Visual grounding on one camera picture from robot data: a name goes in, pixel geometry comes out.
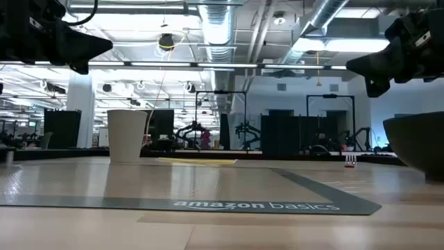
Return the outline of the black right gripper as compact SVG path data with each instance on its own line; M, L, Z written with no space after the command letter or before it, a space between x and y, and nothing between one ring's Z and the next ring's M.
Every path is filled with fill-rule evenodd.
M385 31L390 45L349 60L346 69L363 76L369 98L378 98L396 83L421 78L432 82L443 77L443 7L398 17Z

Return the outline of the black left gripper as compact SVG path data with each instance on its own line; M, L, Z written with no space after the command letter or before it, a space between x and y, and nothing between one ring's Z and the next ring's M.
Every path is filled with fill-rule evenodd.
M55 57L72 71L88 75L88 61L111 50L113 43L58 21L65 13L58 0L1 0L1 60L46 60L44 48L55 24Z

